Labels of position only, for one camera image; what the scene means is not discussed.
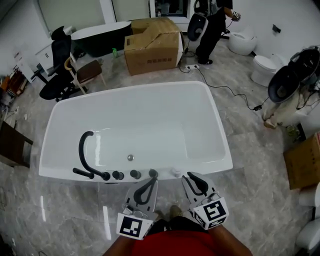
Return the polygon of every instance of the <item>black faucet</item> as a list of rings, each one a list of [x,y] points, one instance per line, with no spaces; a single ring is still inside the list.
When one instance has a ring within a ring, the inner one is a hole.
[[[84,154],[84,145],[85,145],[85,141],[86,141],[86,138],[88,136],[93,136],[94,135],[94,132],[93,131],[86,131],[80,138],[80,141],[79,141],[79,147],[78,147],[78,151],[79,151],[79,157],[80,157],[80,161],[81,161],[81,164],[82,166],[87,170],[89,171],[90,173],[87,173],[83,170],[80,170],[78,168],[73,168],[73,172],[75,174],[79,174],[79,175],[82,175],[82,176],[86,176],[86,177],[89,177],[90,179],[93,179],[95,177],[95,175],[98,175],[100,176],[104,181],[108,181],[110,179],[110,173],[108,172],[101,172],[101,171],[98,171],[92,167],[90,167],[88,165],[88,163],[86,162],[86,158],[85,158],[85,154]]]

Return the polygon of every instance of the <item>wooden chair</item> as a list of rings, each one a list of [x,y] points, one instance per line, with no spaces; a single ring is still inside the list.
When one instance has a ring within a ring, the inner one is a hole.
[[[104,86],[108,88],[106,81],[102,76],[101,66],[97,60],[91,61],[90,63],[82,66],[78,70],[76,70],[76,68],[74,68],[74,65],[72,64],[73,64],[73,61],[71,57],[69,57],[64,62],[64,68],[70,72],[70,74],[74,78],[73,82],[75,83],[76,86],[80,88],[83,94],[86,94],[86,91],[84,90],[83,86],[91,82],[97,76],[100,76]]]

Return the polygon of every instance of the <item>red shirt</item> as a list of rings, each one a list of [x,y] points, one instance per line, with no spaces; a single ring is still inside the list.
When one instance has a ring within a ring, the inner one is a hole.
[[[137,240],[131,256],[217,256],[209,234],[171,230]]]

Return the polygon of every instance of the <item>black gooseneck spout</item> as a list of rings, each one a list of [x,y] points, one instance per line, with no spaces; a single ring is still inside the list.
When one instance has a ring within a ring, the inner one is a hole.
[[[108,181],[110,179],[110,173],[108,172],[101,172],[101,171],[98,171],[92,167],[90,167],[87,162],[86,162],[86,159],[85,159],[85,154],[84,154],[84,145],[85,145],[85,141],[86,141],[86,138],[88,136],[93,136],[94,135],[94,132],[93,131],[86,131],[80,138],[80,141],[79,141],[79,148],[78,148],[78,151],[79,151],[79,157],[80,157],[80,161],[81,161],[81,164],[83,165],[83,167],[89,171],[90,173],[94,174],[94,175],[98,175],[100,176],[104,181]]]

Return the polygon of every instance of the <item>black pants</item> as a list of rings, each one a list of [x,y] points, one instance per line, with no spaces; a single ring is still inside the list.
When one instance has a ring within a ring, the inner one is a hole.
[[[226,15],[224,9],[220,9],[215,15],[207,17],[208,26],[201,38],[195,54],[200,60],[208,60],[210,54],[216,47],[221,37],[221,33],[226,30]]]
[[[172,220],[165,221],[164,219],[158,220],[149,230],[147,236],[160,233],[166,230],[184,230],[184,231],[198,231],[208,233],[199,224],[193,222],[186,217],[174,217]]]

